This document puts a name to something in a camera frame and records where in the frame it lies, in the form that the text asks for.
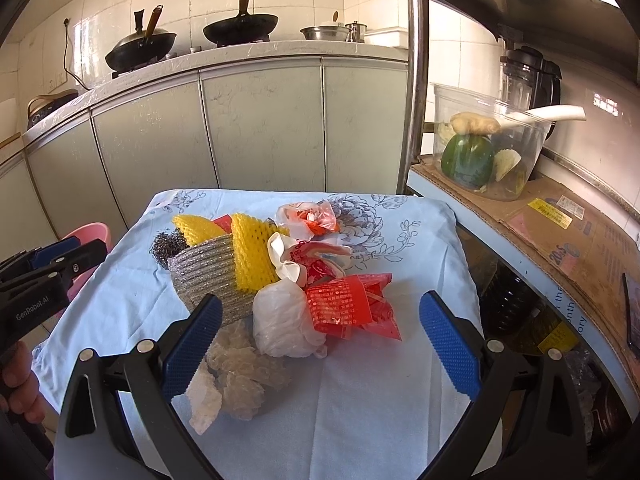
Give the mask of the person's left hand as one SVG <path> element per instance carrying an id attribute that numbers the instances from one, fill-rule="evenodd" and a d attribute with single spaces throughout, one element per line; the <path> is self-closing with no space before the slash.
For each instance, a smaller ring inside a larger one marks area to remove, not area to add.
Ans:
<path id="1" fill-rule="evenodd" d="M 17 341 L 11 359 L 1 369 L 4 383 L 11 393 L 1 397 L 1 411 L 23 415 L 30 424 L 40 424 L 46 416 L 46 400 L 32 371 L 32 352 L 24 341 Z"/>

